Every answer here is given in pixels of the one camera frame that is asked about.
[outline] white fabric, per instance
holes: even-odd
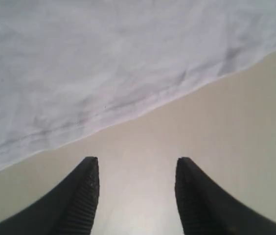
[[[0,169],[276,50],[276,0],[0,0]]]

